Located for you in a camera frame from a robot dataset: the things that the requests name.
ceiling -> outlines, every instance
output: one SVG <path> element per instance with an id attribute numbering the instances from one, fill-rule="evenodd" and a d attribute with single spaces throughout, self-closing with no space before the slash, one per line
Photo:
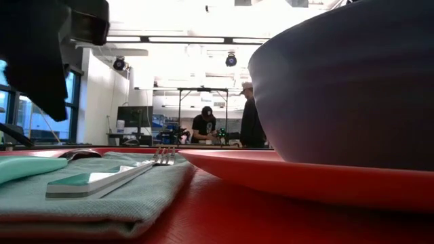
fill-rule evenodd
<path id="1" fill-rule="evenodd" d="M 109 36 L 271 38 L 342 3 L 340 0 L 309 0 L 309 7 L 292 7 L 286 0 L 250 0 L 251 6 L 236 6 L 239 1 L 108 0 Z M 102 48 L 77 45 L 94 48 L 94 54 L 108 65 L 120 52 L 134 70 L 148 70 L 160 87 L 204 85 L 213 88 L 240 88 L 241 82 L 249 81 L 248 61 L 259 47 L 155 43 L 108 43 Z M 229 52 L 237 57 L 235 67 L 225 65 Z"/>

monitor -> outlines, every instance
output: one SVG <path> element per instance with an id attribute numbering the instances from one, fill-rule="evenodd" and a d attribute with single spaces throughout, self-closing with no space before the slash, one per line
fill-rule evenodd
<path id="1" fill-rule="evenodd" d="M 152 106 L 120 106 L 117 108 L 117 120 L 125 121 L 125 127 L 138 127 L 139 110 L 142 111 L 141 127 L 151 127 L 150 121 L 152 122 L 153 115 Z"/>

fork tines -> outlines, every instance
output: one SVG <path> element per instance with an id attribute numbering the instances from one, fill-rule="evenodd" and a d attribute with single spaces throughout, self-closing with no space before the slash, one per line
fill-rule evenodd
<path id="1" fill-rule="evenodd" d="M 169 147 L 169 148 L 159 147 L 155 152 L 154 156 L 152 157 L 152 162 L 154 162 L 157 165 L 173 165 L 175 163 L 175 153 L 176 150 L 174 147 Z"/>

dark bowl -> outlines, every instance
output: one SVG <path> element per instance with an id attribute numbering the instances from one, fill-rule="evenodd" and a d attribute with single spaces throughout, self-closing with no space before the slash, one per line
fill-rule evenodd
<path id="1" fill-rule="evenodd" d="M 360 1 L 273 37 L 249 71 L 286 161 L 434 170 L 433 1 Z"/>

person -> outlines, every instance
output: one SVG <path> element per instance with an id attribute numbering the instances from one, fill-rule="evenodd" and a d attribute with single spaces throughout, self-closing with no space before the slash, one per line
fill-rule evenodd
<path id="1" fill-rule="evenodd" d="M 212 114 L 212 108 L 205 106 L 202 113 L 193 119 L 193 137 L 191 143 L 199 143 L 201 140 L 213 140 L 216 135 L 216 118 Z"/>
<path id="2" fill-rule="evenodd" d="M 258 111 L 256 110 L 255 99 L 253 97 L 253 86 L 251 82 L 242 84 L 244 95 L 247 99 L 244 105 L 243 118 L 241 120 L 240 142 L 247 148 L 264 148 L 266 137 L 259 121 Z"/>

